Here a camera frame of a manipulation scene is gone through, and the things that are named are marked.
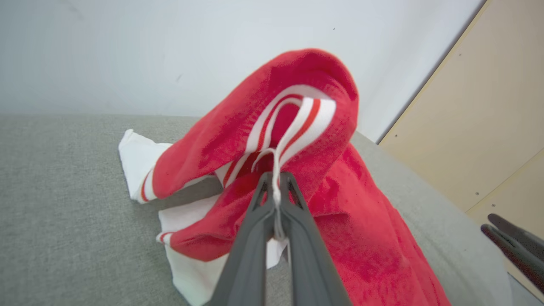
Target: gray sofa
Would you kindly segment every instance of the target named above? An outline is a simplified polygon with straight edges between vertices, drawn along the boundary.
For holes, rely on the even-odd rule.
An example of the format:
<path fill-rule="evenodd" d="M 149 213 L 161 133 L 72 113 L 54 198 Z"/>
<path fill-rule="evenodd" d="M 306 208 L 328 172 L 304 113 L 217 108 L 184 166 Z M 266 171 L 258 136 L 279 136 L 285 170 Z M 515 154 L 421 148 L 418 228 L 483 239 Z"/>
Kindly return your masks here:
<path fill-rule="evenodd" d="M 157 211 L 221 192 L 208 179 L 169 199 L 129 199 L 117 145 L 133 128 L 175 142 L 187 117 L 0 116 L 0 304 L 186 305 Z M 360 134 L 352 143 L 410 227 L 453 306 L 512 305 L 498 250 L 415 173 Z M 267 305 L 290 305 L 288 265 L 267 274 Z"/>

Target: wooden cabinet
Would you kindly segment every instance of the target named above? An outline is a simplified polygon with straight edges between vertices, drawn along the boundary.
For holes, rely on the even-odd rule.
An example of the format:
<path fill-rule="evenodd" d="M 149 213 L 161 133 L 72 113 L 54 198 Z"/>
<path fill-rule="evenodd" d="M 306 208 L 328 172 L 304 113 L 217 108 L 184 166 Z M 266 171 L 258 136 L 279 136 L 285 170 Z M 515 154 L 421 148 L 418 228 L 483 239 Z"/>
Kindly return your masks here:
<path fill-rule="evenodd" d="M 477 223 L 495 212 L 540 237 L 543 16 L 542 0 L 489 0 L 380 143 Z"/>

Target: red stripe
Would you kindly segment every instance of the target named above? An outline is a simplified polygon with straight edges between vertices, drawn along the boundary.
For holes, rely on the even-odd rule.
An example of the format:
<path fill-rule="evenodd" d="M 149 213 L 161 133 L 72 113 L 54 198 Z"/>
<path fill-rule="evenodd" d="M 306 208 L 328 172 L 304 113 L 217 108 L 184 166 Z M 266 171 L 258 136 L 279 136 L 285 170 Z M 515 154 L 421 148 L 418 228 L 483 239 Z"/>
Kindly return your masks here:
<path fill-rule="evenodd" d="M 144 183 L 142 184 L 141 186 L 141 198 L 145 201 L 145 202 L 149 202 L 149 200 L 147 199 L 147 197 L 145 196 L 145 181 L 147 181 L 147 176 L 149 175 L 149 172 L 145 175 L 145 179 L 144 179 Z"/>
<path fill-rule="evenodd" d="M 228 168 L 227 173 L 225 174 L 225 177 L 223 178 L 223 187 L 227 187 L 228 179 L 230 178 L 232 171 L 236 167 L 237 162 L 238 160 L 232 161 L 230 167 Z"/>
<path fill-rule="evenodd" d="M 164 244 L 164 236 L 166 236 L 166 235 L 168 235 L 168 234 L 172 234 L 172 232 L 167 231 L 167 232 L 163 233 L 163 234 L 160 236 L 159 240 L 160 240 L 163 244 Z"/>
<path fill-rule="evenodd" d="M 251 166 L 253 166 L 253 162 L 257 159 L 257 156 L 259 156 L 259 152 L 253 152 L 248 156 L 248 159 L 245 160 L 244 165 L 238 171 L 236 178 L 251 173 Z"/>
<path fill-rule="evenodd" d="M 281 155 L 280 155 L 280 159 L 281 157 L 283 156 L 283 154 L 287 151 L 287 149 L 289 149 L 289 147 L 297 140 L 300 138 L 300 136 L 302 136 L 302 134 L 304 134 L 308 128 L 310 128 L 310 126 L 312 125 L 313 121 L 316 119 L 317 117 L 317 113 L 319 112 L 319 107 L 321 105 L 321 100 L 320 99 L 313 99 L 313 105 L 312 105 L 312 109 L 310 110 L 310 114 L 308 115 L 308 118 L 306 118 L 306 121 L 304 121 L 304 124 L 302 125 L 302 127 L 300 128 L 300 130 L 295 134 L 295 136 L 293 138 L 291 138 L 291 140 L 289 140 L 289 142 L 287 143 L 287 145 L 285 146 L 285 149 L 283 150 L 283 152 L 281 152 Z"/>
<path fill-rule="evenodd" d="M 302 100 L 301 95 L 295 95 L 295 94 L 286 95 L 285 97 L 281 98 L 276 103 L 276 105 L 274 105 L 274 107 L 272 108 L 272 111 L 270 111 L 270 113 L 268 114 L 266 120 L 264 121 L 263 128 L 261 129 L 261 135 L 259 135 L 259 144 L 257 145 L 257 151 L 261 151 L 263 149 L 262 146 L 264 144 L 264 136 L 266 135 L 266 132 L 267 132 L 268 122 L 270 122 L 270 119 L 272 118 L 272 115 L 274 114 L 274 111 L 276 110 L 278 105 L 280 105 L 281 102 L 283 102 L 285 99 L 288 99 L 288 98 L 296 98 L 296 99 Z"/>

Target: red fabric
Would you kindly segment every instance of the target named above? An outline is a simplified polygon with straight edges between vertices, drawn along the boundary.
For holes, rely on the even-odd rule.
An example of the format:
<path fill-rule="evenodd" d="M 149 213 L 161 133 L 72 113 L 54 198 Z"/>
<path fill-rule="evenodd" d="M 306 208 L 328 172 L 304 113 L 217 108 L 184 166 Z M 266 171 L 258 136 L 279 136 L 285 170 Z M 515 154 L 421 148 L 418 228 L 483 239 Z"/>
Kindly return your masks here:
<path fill-rule="evenodd" d="M 336 110 L 325 131 L 282 171 L 295 176 L 353 304 L 450 305 L 406 224 L 349 143 L 357 124 L 357 90 L 346 67 L 326 52 L 284 53 L 244 80 L 162 154 L 153 172 L 155 195 L 168 197 L 190 180 L 240 159 L 265 107 L 297 84 L 322 91 L 335 100 Z M 278 116 L 271 145 L 285 133 L 296 110 Z M 307 120 L 313 118 L 314 109 Z M 263 160 L 252 173 L 255 158 L 256 154 L 248 157 L 251 162 L 244 163 L 203 220 L 170 237 L 170 247 L 204 261 L 230 251 L 261 174 L 271 170 Z"/>

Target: drawstring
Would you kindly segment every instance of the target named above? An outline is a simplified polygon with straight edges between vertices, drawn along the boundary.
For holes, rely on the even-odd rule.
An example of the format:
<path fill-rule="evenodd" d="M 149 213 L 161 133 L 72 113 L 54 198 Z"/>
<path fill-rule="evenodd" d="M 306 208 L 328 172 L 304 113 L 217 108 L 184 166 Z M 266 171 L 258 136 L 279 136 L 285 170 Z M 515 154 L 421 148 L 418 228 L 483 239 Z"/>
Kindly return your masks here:
<path fill-rule="evenodd" d="M 281 214 L 280 214 L 280 202 L 281 202 L 281 192 L 280 192 L 280 158 L 276 149 L 267 148 L 255 159 L 253 165 L 251 166 L 251 171 L 255 171 L 255 165 L 257 162 L 266 154 L 272 153 L 274 157 L 274 165 L 272 168 L 272 199 L 274 200 L 274 206 L 276 211 L 276 217 L 274 218 L 274 236 L 277 240 L 282 241 L 285 239 L 285 232 L 281 226 Z"/>

